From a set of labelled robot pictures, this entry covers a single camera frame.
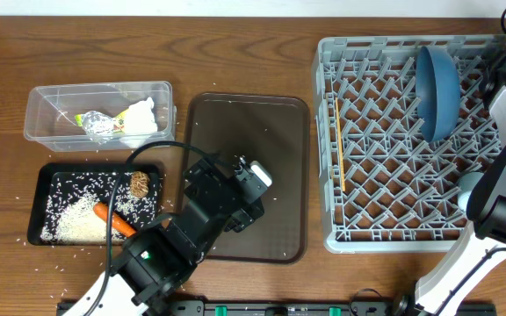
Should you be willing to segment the white tissue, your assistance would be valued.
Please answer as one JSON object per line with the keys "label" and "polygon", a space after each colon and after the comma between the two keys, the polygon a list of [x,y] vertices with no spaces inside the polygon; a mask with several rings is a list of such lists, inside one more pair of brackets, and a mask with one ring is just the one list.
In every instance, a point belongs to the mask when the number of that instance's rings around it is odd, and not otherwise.
{"label": "white tissue", "polygon": [[158,129],[153,113],[154,101],[151,97],[130,105],[125,117],[125,127],[120,133],[120,142],[130,148],[137,148]]}

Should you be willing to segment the orange carrot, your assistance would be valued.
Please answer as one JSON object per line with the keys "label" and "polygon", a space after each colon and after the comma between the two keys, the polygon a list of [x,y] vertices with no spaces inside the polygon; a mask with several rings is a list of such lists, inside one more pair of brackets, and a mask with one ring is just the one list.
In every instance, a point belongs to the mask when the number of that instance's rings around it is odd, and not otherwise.
{"label": "orange carrot", "polygon": [[[107,205],[103,203],[96,203],[93,206],[93,211],[100,219],[107,221],[109,211]],[[131,237],[136,233],[136,231],[115,212],[112,213],[112,228],[125,237]]]}

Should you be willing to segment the yellow snack wrapper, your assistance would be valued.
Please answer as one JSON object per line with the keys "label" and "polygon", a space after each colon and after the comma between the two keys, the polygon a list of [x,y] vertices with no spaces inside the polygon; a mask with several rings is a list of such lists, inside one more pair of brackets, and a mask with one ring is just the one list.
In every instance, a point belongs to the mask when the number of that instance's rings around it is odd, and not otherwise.
{"label": "yellow snack wrapper", "polygon": [[123,111],[119,115],[113,118],[114,120],[114,132],[113,133],[121,133],[125,127],[125,117],[127,111]]}

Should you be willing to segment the dark blue plate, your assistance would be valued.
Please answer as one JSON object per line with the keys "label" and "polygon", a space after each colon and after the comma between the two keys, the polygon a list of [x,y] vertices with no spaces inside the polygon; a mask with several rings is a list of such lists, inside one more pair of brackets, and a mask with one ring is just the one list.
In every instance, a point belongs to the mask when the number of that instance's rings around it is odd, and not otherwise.
{"label": "dark blue plate", "polygon": [[459,118],[459,74],[452,57],[439,47],[421,47],[416,60],[418,118],[425,141],[450,136]]}

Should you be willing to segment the light blue cup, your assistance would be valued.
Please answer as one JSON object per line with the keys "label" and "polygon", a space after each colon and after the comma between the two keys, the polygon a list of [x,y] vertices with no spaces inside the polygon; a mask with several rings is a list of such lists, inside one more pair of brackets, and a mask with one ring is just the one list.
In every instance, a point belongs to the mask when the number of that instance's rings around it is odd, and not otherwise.
{"label": "light blue cup", "polygon": [[482,172],[470,172],[464,174],[458,181],[457,186],[459,188],[459,193],[457,196],[458,207],[465,212],[467,208],[467,203],[471,196],[473,188],[476,184],[481,180],[483,176]]}

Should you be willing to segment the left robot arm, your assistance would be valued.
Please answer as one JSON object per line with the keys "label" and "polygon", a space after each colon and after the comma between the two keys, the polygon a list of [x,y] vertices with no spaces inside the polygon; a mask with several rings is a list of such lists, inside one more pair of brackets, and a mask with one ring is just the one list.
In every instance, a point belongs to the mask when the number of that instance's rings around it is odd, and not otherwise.
{"label": "left robot arm", "polygon": [[110,269],[65,316],[164,312],[166,298],[190,278],[222,233],[239,233],[264,215],[261,196],[272,184],[259,162],[244,159],[226,176],[203,158],[184,179],[184,208],[159,215],[129,237]]}

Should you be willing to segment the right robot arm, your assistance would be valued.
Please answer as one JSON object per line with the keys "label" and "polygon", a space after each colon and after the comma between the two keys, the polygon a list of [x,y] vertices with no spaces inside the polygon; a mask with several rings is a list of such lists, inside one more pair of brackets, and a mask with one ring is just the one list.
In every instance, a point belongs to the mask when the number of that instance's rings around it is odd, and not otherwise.
{"label": "right robot arm", "polygon": [[491,61],[481,92],[502,151],[470,192],[463,233],[416,283],[408,315],[454,315],[467,294],[506,260],[506,44]]}

